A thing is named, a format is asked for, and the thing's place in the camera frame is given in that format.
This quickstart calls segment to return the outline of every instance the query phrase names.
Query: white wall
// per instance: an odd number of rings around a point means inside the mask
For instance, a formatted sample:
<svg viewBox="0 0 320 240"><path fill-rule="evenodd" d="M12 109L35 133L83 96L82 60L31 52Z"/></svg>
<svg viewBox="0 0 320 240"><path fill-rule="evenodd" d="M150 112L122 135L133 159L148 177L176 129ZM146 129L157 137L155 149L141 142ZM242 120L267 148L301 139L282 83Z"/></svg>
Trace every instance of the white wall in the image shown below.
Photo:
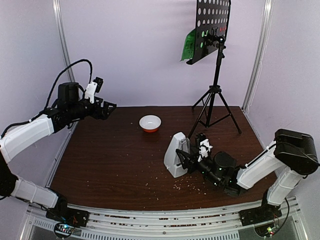
<svg viewBox="0 0 320 240"><path fill-rule="evenodd" d="M7 125L28 120L43 109L64 68L51 1L0 1L0 66L2 133ZM44 186L66 135L61 131L29 147L9 164L10 169ZM0 239L17 239L27 206L15 198L0 201Z"/></svg>
<svg viewBox="0 0 320 240"><path fill-rule="evenodd" d="M267 145L279 128L311 134L320 158L320 2L276 0L249 119ZM297 196L314 240L320 235L320 170Z"/></svg>
<svg viewBox="0 0 320 240"><path fill-rule="evenodd" d="M232 1L219 79L231 106L241 105L247 91L264 2ZM90 59L93 75L106 80L99 95L119 106L193 105L213 83L217 56L213 53L192 66L180 62L185 37L195 28L196 4L197 0L61 1L71 61ZM76 77L88 72L86 67L75 69Z"/></svg>

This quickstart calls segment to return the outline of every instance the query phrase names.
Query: tripod stand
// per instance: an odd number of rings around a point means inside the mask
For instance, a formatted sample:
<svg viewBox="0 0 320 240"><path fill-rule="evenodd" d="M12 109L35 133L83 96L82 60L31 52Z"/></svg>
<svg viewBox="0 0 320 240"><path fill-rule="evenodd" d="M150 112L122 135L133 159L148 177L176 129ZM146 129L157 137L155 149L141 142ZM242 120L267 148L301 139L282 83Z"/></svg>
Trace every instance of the tripod stand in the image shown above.
<svg viewBox="0 0 320 240"><path fill-rule="evenodd" d="M234 117L234 115L232 114L224 96L222 95L222 89L220 88L220 86L218 85L218 78L219 78L219 72L220 72L220 66L221 66L221 62L222 62L222 59L225 57L224 56L224 49L226 48L225 46L225 42L226 42L226 39L224 36L211 36L211 38L208 38L207 42L211 43L213 45L214 42L218 42L217 44L217 47L218 47L218 56L217 56L217 59L216 59L216 68L215 68L215 74L214 74L214 80L213 80L213 85L210 85L209 86L209 90L192 106L192 110L195 109L195 107L200 103L202 102L203 103L203 108L199 114L199 116L197 117L189 135L188 135L188 138L190 139L192 134L194 133L198 123L201 123L203 126L205 126L206 128L209 128L211 127L212 125L215 125L217 123L219 123L220 121L226 119L227 117L231 117L232 118L232 121L236 127L236 129L238 130L239 134L242 133L242 131L240 130L238 124L237 124L237 121ZM213 123L210 123L210 120L211 120L211 115L212 115L212 110L213 110L213 107L214 107L214 102L215 102L215 96L216 94L218 94L225 106L225 108L227 109L228 111L228 114L225 115L224 117L216 120L215 122ZM209 105L209 109L208 109L208 114L206 112L206 107L208 105L210 101L210 105ZM206 117L206 121L205 123L203 121L201 121L201 117L202 115L205 113L205 117Z"/></svg>

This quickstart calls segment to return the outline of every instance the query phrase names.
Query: white bowl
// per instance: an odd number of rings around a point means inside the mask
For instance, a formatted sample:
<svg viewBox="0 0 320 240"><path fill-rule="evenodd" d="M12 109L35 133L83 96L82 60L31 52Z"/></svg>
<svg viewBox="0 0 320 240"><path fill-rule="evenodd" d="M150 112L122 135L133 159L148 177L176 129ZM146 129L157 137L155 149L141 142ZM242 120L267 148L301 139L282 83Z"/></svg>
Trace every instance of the white bowl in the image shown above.
<svg viewBox="0 0 320 240"><path fill-rule="evenodd" d="M145 132L154 133L159 129L161 119L155 115L147 115L140 119L139 125Z"/></svg>

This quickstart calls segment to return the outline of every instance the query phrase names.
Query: green cloth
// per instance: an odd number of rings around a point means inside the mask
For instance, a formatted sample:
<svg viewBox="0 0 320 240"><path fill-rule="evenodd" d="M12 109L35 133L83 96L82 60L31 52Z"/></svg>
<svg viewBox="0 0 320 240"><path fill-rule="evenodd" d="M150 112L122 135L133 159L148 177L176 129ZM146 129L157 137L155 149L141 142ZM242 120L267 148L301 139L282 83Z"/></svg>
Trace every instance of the green cloth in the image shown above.
<svg viewBox="0 0 320 240"><path fill-rule="evenodd" d="M185 38L181 61L192 59L195 53L196 29L193 29Z"/></svg>

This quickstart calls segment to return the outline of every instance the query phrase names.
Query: brown table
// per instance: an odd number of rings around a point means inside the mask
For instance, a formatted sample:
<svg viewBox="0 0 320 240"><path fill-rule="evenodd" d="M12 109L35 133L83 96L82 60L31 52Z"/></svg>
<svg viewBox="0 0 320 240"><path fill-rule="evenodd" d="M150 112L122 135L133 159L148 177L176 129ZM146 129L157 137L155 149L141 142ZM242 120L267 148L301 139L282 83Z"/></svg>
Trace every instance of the brown table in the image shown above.
<svg viewBox="0 0 320 240"><path fill-rule="evenodd" d="M195 133L206 134L213 155L225 151L244 165L262 147L241 109L231 110L241 135L230 117L207 129L198 125ZM274 174L233 198L213 190L199 172L173 178L166 170L164 155L172 136L188 135L199 111L181 106L119 107L106 121L86 118L71 137L51 187L72 204L119 210L185 210L260 200L276 180ZM212 120L226 113L224 107L215 107ZM145 133L139 127L139 119L149 114L161 118L158 132Z"/></svg>

